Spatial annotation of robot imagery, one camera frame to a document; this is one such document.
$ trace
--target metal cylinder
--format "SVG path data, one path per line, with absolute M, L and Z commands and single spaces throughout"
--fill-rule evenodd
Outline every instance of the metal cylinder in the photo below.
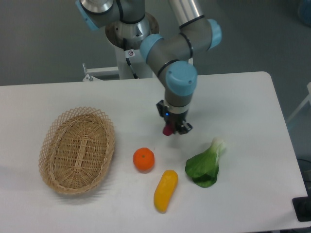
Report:
M 80 0 L 80 2 L 85 9 L 95 14 L 105 13 L 113 4 L 113 0 Z
M 196 0 L 169 0 L 179 26 L 203 15 Z
M 147 17 L 138 23 L 127 24 L 121 21 L 115 24 L 115 34 L 118 44 L 125 50 L 139 49 L 141 42 L 150 35 L 150 25 Z

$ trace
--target robotic arm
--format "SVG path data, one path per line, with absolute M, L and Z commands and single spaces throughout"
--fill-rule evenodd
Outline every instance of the robotic arm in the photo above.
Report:
M 220 26 L 215 20 L 205 19 L 196 0 L 169 0 L 169 3 L 180 33 L 164 39 L 158 32 L 152 32 L 144 0 L 76 2 L 90 28 L 114 23 L 115 44 L 124 50 L 140 49 L 143 59 L 165 87 L 165 98 L 156 105 L 165 121 L 165 135 L 185 134 L 192 129 L 186 115 L 197 85 L 197 71 L 186 60 L 198 51 L 218 45 L 222 39 Z

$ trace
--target green leafy vegetable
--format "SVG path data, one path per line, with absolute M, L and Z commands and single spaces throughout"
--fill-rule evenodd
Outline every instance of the green leafy vegetable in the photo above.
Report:
M 186 174 L 200 187 L 210 187 L 217 181 L 219 155 L 225 150 L 225 142 L 214 138 L 211 146 L 186 162 Z
M 193 182 L 196 183 L 198 186 L 202 188 L 211 187 L 217 181 L 217 174 L 218 174 L 219 167 L 217 166 L 217 171 L 214 177 L 204 174 L 198 178 L 193 178 Z

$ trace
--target yellow object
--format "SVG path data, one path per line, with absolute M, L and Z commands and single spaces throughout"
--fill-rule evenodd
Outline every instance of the yellow object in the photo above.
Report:
M 166 212 L 177 183 L 178 175 L 174 170 L 166 170 L 163 173 L 154 195 L 154 204 L 158 211 Z

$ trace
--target light blue joint cap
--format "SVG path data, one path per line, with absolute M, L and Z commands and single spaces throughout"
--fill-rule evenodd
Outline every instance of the light blue joint cap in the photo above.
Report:
M 209 47 L 211 49 L 217 46 L 221 42 L 223 38 L 223 34 L 222 34 L 222 29 L 220 28 L 217 21 L 213 19 L 208 19 L 208 22 L 210 23 L 212 27 L 212 43 L 210 44 L 210 47 Z
M 167 87 L 178 96 L 191 95 L 196 88 L 198 72 L 186 61 L 177 61 L 166 72 Z
M 155 45 L 155 43 L 160 39 L 163 39 L 163 37 L 160 34 L 151 34 L 142 41 L 139 50 L 141 56 L 145 59 L 146 62 L 148 60 L 148 54 L 150 50 Z
M 80 1 L 77 0 L 76 1 L 76 6 L 78 7 L 84 21 L 86 22 L 86 24 L 88 25 L 88 27 L 90 28 L 91 31 L 96 31 L 99 28 L 93 23 L 93 21 L 89 18 L 89 16 L 87 15 L 87 13 L 84 11 L 83 7 L 80 4 Z

